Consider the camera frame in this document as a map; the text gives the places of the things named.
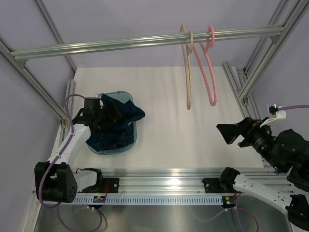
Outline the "dark denim skirt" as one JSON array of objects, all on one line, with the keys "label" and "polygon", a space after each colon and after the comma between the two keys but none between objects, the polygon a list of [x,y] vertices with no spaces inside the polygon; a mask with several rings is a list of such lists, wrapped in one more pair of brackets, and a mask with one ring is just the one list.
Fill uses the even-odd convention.
[{"label": "dark denim skirt", "polygon": [[134,124],[116,122],[109,130],[94,131],[86,141],[97,152],[125,148],[134,142]]}]

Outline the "beige wooden hanger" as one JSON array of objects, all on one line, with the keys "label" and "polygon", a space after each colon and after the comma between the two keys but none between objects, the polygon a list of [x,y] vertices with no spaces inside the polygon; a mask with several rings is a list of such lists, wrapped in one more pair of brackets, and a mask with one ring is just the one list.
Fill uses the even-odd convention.
[{"label": "beige wooden hanger", "polygon": [[192,105],[192,78],[191,78],[191,60],[190,54],[193,52],[193,32],[188,31],[189,43],[182,44],[185,77],[186,77],[186,108],[191,109]]}]

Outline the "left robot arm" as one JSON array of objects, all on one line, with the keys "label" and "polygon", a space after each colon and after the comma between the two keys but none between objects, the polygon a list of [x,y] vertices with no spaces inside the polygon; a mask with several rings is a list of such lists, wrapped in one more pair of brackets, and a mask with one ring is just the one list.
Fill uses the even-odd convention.
[{"label": "left robot arm", "polygon": [[36,194],[41,204],[72,203],[80,192],[118,193],[119,178],[104,177],[102,170],[97,168],[82,168],[77,172],[71,168],[86,141],[111,120],[112,115],[102,99],[84,99],[83,108],[70,119],[70,131],[58,150],[34,168]]}]

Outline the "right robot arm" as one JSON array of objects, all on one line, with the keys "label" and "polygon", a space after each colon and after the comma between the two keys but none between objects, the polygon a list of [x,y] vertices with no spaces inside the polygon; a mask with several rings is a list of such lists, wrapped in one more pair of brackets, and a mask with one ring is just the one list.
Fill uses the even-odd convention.
[{"label": "right robot arm", "polygon": [[309,143],[293,129],[273,136],[271,119],[263,120],[246,117],[235,124],[217,124],[224,141],[230,145],[242,136],[240,148],[252,147],[276,174],[285,174],[286,180],[303,191],[289,194],[274,190],[253,181],[240,171],[226,167],[220,177],[219,186],[223,191],[235,190],[253,196],[287,216],[294,226],[309,230]]}]

